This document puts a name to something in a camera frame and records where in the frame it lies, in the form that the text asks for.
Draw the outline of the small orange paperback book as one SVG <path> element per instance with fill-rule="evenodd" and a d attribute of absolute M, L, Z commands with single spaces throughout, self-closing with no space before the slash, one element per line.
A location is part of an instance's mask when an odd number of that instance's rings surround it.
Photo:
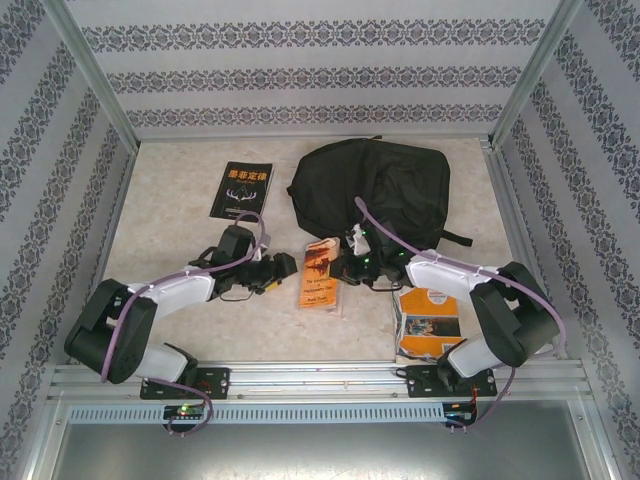
<path fill-rule="evenodd" d="M 338 259 L 340 241 L 331 237 L 306 246 L 301 269 L 298 307 L 301 310 L 338 315 L 341 312 L 341 283 L 330 276 Z"/>

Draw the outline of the black book yellow Chinese title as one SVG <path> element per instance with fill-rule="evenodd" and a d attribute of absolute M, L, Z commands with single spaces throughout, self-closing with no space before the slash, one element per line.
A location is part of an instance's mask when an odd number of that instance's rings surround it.
<path fill-rule="evenodd" d="M 228 162 L 209 217 L 231 220 L 242 211 L 261 214 L 269 192 L 272 173 L 271 163 Z"/>

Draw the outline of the black backpack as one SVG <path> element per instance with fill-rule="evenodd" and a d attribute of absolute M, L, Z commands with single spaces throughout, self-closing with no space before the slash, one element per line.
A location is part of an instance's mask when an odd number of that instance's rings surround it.
<path fill-rule="evenodd" d="M 402 240 L 435 249 L 446 239 L 464 247 L 473 240 L 445 229 L 451 171 L 434 149 L 352 138 L 303 156 L 287 193 L 300 228 L 317 237 L 339 237 L 363 218 L 355 199 Z"/>

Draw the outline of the worn orange blue book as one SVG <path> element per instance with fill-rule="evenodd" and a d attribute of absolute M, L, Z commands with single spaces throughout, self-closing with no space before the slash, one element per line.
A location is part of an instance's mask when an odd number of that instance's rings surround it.
<path fill-rule="evenodd" d="M 435 362 L 464 339 L 453 297 L 432 289 L 413 288 L 394 292 L 392 300 L 399 357 Z"/>

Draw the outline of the left controller board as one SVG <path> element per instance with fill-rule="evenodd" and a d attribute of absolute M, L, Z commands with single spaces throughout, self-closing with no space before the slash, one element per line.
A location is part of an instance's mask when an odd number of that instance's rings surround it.
<path fill-rule="evenodd" d="M 168 405 L 164 407 L 163 419 L 195 422 L 202 420 L 206 412 L 206 406 L 203 404 Z"/>

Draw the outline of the controller board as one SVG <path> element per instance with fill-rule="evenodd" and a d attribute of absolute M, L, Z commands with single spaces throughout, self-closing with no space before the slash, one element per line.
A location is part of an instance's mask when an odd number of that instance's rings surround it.
<path fill-rule="evenodd" d="M 468 403 L 444 403 L 445 424 L 448 427 L 470 427 L 477 420 L 478 408 L 475 401 Z"/>
<path fill-rule="evenodd" d="M 164 407 L 163 419 L 195 422 L 202 420 L 206 412 L 206 406 L 203 404 L 168 405 Z"/>

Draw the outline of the grey sheet metal panel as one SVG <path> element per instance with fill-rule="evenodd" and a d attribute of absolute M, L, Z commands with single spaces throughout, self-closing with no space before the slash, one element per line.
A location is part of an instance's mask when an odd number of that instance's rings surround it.
<path fill-rule="evenodd" d="M 24 480 L 623 480 L 587 400 L 507 401 L 469 431 L 439 423 L 160 424 L 44 417 Z"/>

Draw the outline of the right controller board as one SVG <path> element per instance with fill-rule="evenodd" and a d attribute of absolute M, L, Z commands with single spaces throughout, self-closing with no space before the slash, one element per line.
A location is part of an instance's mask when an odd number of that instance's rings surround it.
<path fill-rule="evenodd" d="M 445 424 L 448 427 L 470 427 L 477 420 L 478 408 L 475 401 L 468 403 L 444 403 Z"/>

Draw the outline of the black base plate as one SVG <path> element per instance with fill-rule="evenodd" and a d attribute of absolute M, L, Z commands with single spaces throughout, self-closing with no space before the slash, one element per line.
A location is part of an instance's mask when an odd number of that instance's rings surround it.
<path fill-rule="evenodd" d="M 187 376 L 192 389 L 205 393 L 212 400 L 224 400 L 228 395 L 230 384 L 230 370 L 228 368 L 198 367 Z M 181 388 L 144 381 L 140 388 L 140 398 L 143 400 L 182 400 L 201 399 L 193 392 Z"/>
<path fill-rule="evenodd" d="M 491 369 L 463 378 L 436 365 L 408 365 L 397 369 L 396 374 L 405 379 L 410 398 L 497 396 L 494 372 Z"/>

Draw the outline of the left aluminium side rail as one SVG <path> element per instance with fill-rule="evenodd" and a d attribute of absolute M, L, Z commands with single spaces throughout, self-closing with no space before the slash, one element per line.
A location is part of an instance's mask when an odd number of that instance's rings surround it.
<path fill-rule="evenodd" d="M 134 150 L 126 158 L 112 161 L 102 190 L 93 193 L 98 201 L 94 210 L 90 211 L 85 207 L 83 211 L 89 216 L 83 216 L 74 223 L 74 232 L 82 237 L 75 235 L 73 238 L 78 264 L 73 271 L 73 288 L 67 294 L 65 320 L 60 325 L 58 363 L 80 365 L 78 360 L 64 351 L 64 343 L 81 310 L 105 274 L 137 155 L 138 151 Z"/>

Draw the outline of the aluminium side rail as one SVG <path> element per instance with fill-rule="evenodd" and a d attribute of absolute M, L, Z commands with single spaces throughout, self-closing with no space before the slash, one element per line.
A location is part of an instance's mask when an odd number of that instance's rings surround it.
<path fill-rule="evenodd" d="M 90 211 L 85 207 L 83 211 L 89 216 L 83 216 L 74 223 L 74 232 L 82 237 L 75 235 L 73 238 L 78 264 L 73 271 L 73 288 L 67 294 L 65 320 L 60 325 L 58 363 L 80 365 L 78 360 L 64 351 L 64 343 L 81 310 L 105 274 L 137 155 L 138 151 L 134 150 L 126 158 L 112 161 L 102 190 L 93 193 L 98 201 L 94 210 Z"/>
<path fill-rule="evenodd" d="M 532 235 L 540 229 L 522 213 L 522 203 L 508 173 L 502 154 L 481 143 L 483 166 L 481 187 L 483 211 L 474 214 L 479 221 L 474 234 L 474 260 L 485 265 L 502 266 L 511 260 L 524 264 L 540 284 L 551 305 L 564 322 L 566 336 L 558 358 L 579 359 L 582 347 L 571 335 L 580 332 L 576 317 L 565 292 L 554 295 L 547 271 L 541 266 Z"/>

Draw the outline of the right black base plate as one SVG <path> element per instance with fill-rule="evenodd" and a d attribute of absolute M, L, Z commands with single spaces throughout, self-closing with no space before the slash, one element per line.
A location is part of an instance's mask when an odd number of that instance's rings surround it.
<path fill-rule="evenodd" d="M 397 369 L 396 374 L 405 379 L 410 398 L 497 396 L 494 372 L 491 369 L 463 378 L 436 365 L 408 365 Z"/>

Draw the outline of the right aluminium side rail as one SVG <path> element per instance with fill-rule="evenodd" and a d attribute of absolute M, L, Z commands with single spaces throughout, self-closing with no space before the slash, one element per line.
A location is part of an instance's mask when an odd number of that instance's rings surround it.
<path fill-rule="evenodd" d="M 566 336 L 558 358 L 579 359 L 582 347 L 571 335 L 580 332 L 576 317 L 565 292 L 554 295 L 547 271 L 541 266 L 532 235 L 540 229 L 522 213 L 522 203 L 508 173 L 502 154 L 481 143 L 483 166 L 481 187 L 483 211 L 474 214 L 479 221 L 474 234 L 474 260 L 485 265 L 502 266 L 511 260 L 524 264 L 540 284 L 551 305 L 564 322 Z"/>

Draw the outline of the left aluminium frame post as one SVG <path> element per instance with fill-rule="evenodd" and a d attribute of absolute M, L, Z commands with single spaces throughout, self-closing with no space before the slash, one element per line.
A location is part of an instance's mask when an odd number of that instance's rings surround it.
<path fill-rule="evenodd" d="M 40 0 L 40 2 L 119 137 L 125 143 L 127 150 L 138 153 L 140 139 L 108 81 L 107 75 L 69 10 L 66 0 Z"/>

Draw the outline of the aluminium frame post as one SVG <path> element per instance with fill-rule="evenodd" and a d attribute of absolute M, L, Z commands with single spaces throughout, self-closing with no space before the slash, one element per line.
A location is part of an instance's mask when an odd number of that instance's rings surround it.
<path fill-rule="evenodd" d="M 538 44 L 519 77 L 514 90 L 510 94 L 504 108 L 489 135 L 491 147 L 500 147 L 518 115 L 539 81 L 553 53 L 563 38 L 566 30 L 576 16 L 584 0 L 559 0 Z"/>
<path fill-rule="evenodd" d="M 66 0 L 40 0 L 40 2 L 119 137 L 125 143 L 127 150 L 138 153 L 140 139 L 108 81 L 107 75 L 69 10 Z"/>

